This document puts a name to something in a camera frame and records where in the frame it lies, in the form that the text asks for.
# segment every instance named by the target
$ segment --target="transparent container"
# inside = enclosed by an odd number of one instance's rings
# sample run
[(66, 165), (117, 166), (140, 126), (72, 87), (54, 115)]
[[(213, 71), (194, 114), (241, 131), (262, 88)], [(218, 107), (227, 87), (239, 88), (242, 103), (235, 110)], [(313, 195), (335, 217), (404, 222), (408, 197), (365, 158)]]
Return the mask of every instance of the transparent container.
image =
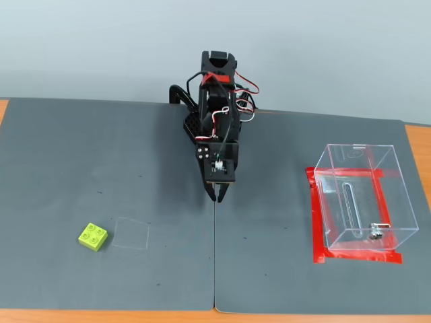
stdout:
[(418, 228), (389, 145), (327, 145), (314, 176), (327, 247), (392, 250)]

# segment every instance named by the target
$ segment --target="gray mat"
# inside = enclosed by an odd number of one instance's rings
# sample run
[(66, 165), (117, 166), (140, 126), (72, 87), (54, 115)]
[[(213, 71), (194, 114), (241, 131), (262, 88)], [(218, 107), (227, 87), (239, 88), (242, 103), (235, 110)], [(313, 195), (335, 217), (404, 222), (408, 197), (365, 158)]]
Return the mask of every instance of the gray mat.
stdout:
[[(312, 262), (305, 168), (327, 143), (394, 145), (419, 232), (403, 264)], [(430, 314), (431, 216), (404, 124), (258, 114), (242, 127), (236, 184), (215, 206), (215, 306), (221, 312)]]
[[(0, 307), (210, 310), (213, 203), (185, 107), (12, 99), (0, 134)], [(99, 252), (78, 244), (92, 222)]]

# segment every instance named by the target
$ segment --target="black wire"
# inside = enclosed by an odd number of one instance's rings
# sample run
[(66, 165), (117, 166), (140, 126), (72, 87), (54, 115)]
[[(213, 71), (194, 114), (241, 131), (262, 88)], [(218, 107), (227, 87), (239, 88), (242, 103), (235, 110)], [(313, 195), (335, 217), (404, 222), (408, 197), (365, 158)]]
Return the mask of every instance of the black wire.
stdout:
[(189, 78), (188, 80), (187, 80), (187, 94), (190, 96), (190, 87), (189, 87), (189, 83), (190, 83), (190, 81), (192, 80), (192, 79), (194, 79), (196, 76), (198, 76), (198, 75), (205, 75), (205, 74), (208, 74), (208, 72), (207, 71), (200, 71), (200, 72), (197, 72), (196, 74), (194, 74), (194, 76), (192, 76), (191, 78)]
[[(240, 85), (239, 83), (235, 83), (235, 86), (236, 86), (238, 89), (249, 89), (249, 88), (247, 88), (247, 87), (243, 87), (243, 86), (242, 86), (242, 85)], [(255, 101), (253, 100), (253, 96), (252, 96), (251, 94), (249, 94), (249, 93), (247, 93), (247, 92), (243, 92), (243, 93), (241, 94), (240, 98), (241, 98), (241, 99), (245, 99), (245, 100), (250, 99), (251, 103), (253, 104), (253, 110), (259, 109), (258, 107), (256, 107)]]

